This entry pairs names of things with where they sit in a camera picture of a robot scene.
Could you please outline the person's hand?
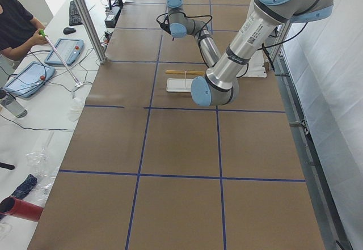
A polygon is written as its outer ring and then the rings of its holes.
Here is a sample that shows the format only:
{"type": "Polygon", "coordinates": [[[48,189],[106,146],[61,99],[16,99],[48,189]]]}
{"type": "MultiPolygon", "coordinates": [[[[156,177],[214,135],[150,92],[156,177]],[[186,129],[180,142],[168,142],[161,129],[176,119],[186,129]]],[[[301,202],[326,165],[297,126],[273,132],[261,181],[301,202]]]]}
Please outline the person's hand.
{"type": "Polygon", "coordinates": [[[45,45],[47,44],[46,38],[39,34],[38,32],[35,32],[33,36],[31,37],[31,44],[32,45],[45,45]]]}

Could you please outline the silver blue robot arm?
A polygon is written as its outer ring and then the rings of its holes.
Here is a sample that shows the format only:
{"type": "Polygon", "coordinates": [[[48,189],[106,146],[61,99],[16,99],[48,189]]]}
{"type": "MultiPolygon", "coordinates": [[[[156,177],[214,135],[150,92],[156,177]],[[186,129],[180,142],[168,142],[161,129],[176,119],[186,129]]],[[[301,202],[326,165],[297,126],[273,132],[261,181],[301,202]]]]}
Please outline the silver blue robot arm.
{"type": "Polygon", "coordinates": [[[167,24],[161,28],[174,38],[195,38],[208,69],[191,84],[193,101],[200,106],[224,105],[239,92],[237,75],[273,29],[286,22],[307,23],[329,17],[334,0],[254,0],[250,16],[234,40],[220,54],[207,24],[186,16],[183,0],[166,0],[167,24]]]}

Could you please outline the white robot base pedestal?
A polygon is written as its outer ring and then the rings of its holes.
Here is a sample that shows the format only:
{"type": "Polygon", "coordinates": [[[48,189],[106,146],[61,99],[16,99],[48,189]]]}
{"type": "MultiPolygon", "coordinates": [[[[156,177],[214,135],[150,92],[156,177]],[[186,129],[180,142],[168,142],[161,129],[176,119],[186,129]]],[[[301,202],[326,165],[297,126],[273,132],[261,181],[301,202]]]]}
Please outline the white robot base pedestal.
{"type": "Polygon", "coordinates": [[[249,60],[248,70],[245,73],[244,77],[265,78],[266,68],[264,66],[264,63],[265,61],[263,51],[259,50],[255,52],[249,60]]]}

